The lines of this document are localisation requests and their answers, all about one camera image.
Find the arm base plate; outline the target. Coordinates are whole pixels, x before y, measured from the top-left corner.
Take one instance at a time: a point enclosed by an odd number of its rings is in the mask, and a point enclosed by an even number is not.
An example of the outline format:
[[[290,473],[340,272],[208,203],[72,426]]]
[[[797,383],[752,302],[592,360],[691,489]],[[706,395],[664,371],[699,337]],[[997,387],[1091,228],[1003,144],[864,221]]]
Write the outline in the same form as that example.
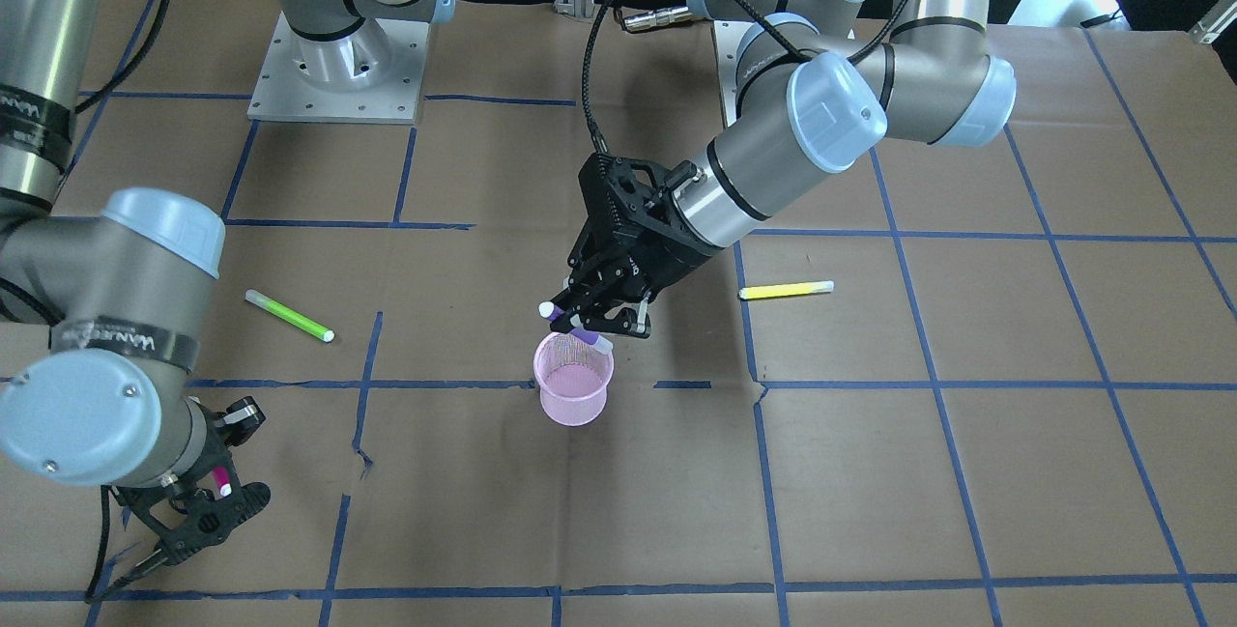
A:
[[[315,42],[280,16],[247,117],[413,126],[429,38],[429,23],[367,19],[353,36]]]
[[[818,36],[831,36],[854,40],[854,23],[825,25],[815,20],[807,19],[800,14],[773,14],[769,23],[774,28],[792,28],[799,25],[795,32],[788,38],[804,38],[808,33],[816,32]],[[716,67],[719,77],[719,93],[724,101],[734,101],[738,95],[738,77],[761,59],[785,56],[784,47],[778,45],[760,23],[743,22],[743,20],[713,20],[714,46],[716,53]]]

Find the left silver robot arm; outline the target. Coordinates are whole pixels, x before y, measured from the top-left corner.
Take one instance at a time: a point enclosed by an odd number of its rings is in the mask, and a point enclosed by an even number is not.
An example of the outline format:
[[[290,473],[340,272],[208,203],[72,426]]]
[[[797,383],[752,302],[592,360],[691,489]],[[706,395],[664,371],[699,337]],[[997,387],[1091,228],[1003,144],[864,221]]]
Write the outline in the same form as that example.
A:
[[[541,307],[553,331],[649,336],[647,307],[722,249],[891,137],[981,147],[1016,106],[1016,69],[990,54],[990,0],[897,0],[870,41],[866,0],[688,0],[715,22],[750,19],[734,51],[734,122],[667,166],[615,153],[581,108],[593,155],[579,174],[588,220],[570,275]]]

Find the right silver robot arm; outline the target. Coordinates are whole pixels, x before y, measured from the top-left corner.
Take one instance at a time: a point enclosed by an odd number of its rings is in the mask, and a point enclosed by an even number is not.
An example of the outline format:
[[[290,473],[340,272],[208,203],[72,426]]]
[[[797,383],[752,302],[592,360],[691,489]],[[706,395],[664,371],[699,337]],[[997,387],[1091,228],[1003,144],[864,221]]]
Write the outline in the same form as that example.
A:
[[[2,317],[43,320],[49,355],[2,392],[2,451],[49,481],[101,490],[158,535],[132,578],[173,566],[255,517],[233,446],[255,401],[208,411],[183,393],[225,228],[162,188],[114,192],[98,216],[49,216],[73,157],[99,0],[2,0]],[[280,0],[247,115],[409,124],[429,23],[455,0]]]

